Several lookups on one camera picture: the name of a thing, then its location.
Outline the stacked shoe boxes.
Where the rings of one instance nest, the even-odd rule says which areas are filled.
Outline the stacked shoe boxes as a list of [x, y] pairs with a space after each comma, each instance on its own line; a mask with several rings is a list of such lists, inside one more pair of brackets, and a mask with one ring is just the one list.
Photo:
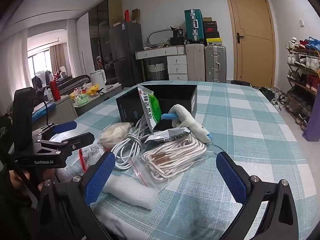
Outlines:
[[211, 17], [203, 18], [204, 36], [208, 45], [222, 45], [222, 38], [218, 31], [217, 22], [212, 20]]

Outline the red tumbler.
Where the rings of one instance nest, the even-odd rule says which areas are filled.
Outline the red tumbler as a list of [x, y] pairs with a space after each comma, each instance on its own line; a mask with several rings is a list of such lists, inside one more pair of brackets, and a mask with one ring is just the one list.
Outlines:
[[59, 89], [57, 87], [56, 80], [50, 81], [49, 82], [49, 87], [50, 87], [50, 90], [51, 90], [51, 93], [52, 93], [52, 96], [53, 96], [53, 100], [55, 102], [59, 101], [61, 99], [61, 96], [60, 96]]

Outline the wooden shoe rack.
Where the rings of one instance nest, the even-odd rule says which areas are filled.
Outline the wooden shoe rack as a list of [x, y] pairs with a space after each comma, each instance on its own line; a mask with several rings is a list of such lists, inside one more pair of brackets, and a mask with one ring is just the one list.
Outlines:
[[291, 88], [286, 94], [285, 109], [305, 131], [319, 92], [319, 40], [309, 37], [299, 41], [293, 37], [286, 43], [286, 49]]

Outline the wooden door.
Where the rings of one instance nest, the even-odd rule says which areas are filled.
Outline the wooden door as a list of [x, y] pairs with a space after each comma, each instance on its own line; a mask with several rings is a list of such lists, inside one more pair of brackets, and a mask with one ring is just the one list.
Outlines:
[[273, 87], [276, 68], [274, 25], [268, 0], [227, 0], [234, 47], [234, 79]]

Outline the teal suitcase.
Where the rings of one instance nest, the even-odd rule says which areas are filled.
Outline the teal suitcase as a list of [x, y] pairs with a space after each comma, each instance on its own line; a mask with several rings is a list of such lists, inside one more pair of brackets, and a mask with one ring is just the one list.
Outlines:
[[203, 17], [200, 9], [188, 9], [184, 11], [187, 40], [193, 43], [204, 44]]

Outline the grey refrigerator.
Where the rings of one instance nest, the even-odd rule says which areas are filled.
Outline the grey refrigerator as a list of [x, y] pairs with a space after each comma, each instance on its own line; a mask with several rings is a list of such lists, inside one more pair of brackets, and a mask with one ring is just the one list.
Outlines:
[[143, 50], [140, 24], [123, 22], [110, 29], [110, 41], [117, 81], [123, 87], [132, 87], [143, 81], [135, 52]]

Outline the grey side cabinet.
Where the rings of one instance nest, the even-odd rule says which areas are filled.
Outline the grey side cabinet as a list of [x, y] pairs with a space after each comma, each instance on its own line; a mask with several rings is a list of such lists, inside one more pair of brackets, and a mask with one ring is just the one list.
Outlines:
[[117, 95], [122, 91], [120, 83], [110, 85], [106, 93], [100, 93], [89, 98], [89, 101], [81, 106], [77, 106], [70, 98], [65, 95], [58, 102], [51, 101], [47, 104], [48, 114], [45, 106], [39, 108], [33, 114], [32, 128], [37, 129], [44, 126], [48, 122], [54, 124], [61, 124], [64, 122], [74, 121], [77, 117], [83, 115], [87, 111], [93, 109], [95, 106], [103, 103], [109, 98]]

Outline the white plush toy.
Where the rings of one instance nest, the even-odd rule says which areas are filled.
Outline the white plush toy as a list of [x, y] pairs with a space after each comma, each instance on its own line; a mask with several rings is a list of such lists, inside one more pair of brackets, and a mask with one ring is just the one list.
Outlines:
[[175, 104], [169, 110], [169, 113], [161, 115], [162, 120], [171, 120], [173, 128], [186, 127], [202, 143], [208, 144], [212, 141], [212, 135], [198, 123], [192, 114], [182, 105]]

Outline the beige suitcase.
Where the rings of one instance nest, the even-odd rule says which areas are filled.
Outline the beige suitcase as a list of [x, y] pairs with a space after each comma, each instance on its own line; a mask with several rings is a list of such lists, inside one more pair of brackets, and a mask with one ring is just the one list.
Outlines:
[[187, 44], [185, 46], [189, 81], [206, 80], [204, 49], [203, 44]]

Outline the black cardboard box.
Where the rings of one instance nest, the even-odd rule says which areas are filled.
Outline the black cardboard box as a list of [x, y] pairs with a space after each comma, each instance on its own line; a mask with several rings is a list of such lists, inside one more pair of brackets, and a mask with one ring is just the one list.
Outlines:
[[[197, 85], [145, 85], [154, 92], [162, 113], [168, 113], [175, 104], [185, 107], [192, 116], [197, 111]], [[116, 99], [123, 122], [136, 124], [143, 115], [138, 88], [126, 92]]]

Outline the purple bag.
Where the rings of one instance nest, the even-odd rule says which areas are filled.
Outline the purple bag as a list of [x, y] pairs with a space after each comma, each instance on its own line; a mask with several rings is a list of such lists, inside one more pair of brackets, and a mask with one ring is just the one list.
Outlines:
[[303, 132], [303, 137], [307, 141], [318, 142], [320, 139], [320, 109], [319, 96], [316, 97], [315, 104], [312, 109], [312, 113], [305, 131]]

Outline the white kettle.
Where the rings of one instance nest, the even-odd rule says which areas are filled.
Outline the white kettle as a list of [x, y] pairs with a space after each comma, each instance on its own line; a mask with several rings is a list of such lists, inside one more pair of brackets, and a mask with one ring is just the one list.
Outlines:
[[99, 85], [99, 88], [106, 86], [107, 80], [103, 69], [91, 72], [89, 76], [91, 78], [92, 85]]

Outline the white drawer desk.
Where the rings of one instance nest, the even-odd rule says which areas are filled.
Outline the white drawer desk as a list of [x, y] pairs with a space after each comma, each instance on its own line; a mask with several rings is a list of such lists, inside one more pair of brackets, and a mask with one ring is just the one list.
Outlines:
[[183, 45], [137, 51], [135, 56], [137, 60], [141, 61], [143, 76], [146, 81], [151, 81], [148, 79], [148, 65], [159, 63], [165, 65], [165, 80], [188, 80], [187, 57]]

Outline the white foam piece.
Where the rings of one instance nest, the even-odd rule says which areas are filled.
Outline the white foam piece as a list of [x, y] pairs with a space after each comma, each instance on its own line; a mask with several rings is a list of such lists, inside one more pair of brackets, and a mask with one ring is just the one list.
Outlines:
[[102, 191], [103, 193], [112, 194], [127, 204], [148, 210], [152, 210], [155, 207], [159, 193], [157, 189], [142, 185], [126, 175], [110, 175]]

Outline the laundry basket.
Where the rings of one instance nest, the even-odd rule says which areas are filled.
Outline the laundry basket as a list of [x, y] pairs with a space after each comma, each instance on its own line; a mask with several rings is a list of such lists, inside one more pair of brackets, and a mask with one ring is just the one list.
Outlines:
[[164, 63], [150, 64], [147, 67], [149, 80], [165, 80], [166, 68]]

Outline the green white snack packet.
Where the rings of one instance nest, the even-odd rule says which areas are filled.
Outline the green white snack packet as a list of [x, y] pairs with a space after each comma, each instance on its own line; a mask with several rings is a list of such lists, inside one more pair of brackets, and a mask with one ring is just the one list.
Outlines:
[[138, 85], [137, 88], [146, 122], [150, 132], [153, 133], [153, 130], [161, 121], [162, 112], [159, 101], [155, 97], [154, 92], [148, 88], [141, 85]]

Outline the silver suitcase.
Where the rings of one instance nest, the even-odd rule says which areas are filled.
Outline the silver suitcase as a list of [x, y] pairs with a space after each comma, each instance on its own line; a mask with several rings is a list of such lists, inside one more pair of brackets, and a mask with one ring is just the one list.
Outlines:
[[206, 81], [226, 83], [227, 55], [225, 46], [208, 45], [204, 55]]

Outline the red white wipes packet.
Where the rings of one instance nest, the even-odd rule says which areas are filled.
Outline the red white wipes packet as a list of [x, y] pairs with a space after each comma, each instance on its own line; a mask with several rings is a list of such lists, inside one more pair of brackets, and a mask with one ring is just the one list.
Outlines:
[[104, 149], [99, 144], [92, 144], [79, 149], [78, 155], [82, 170], [86, 172], [90, 166], [100, 159], [103, 153]]

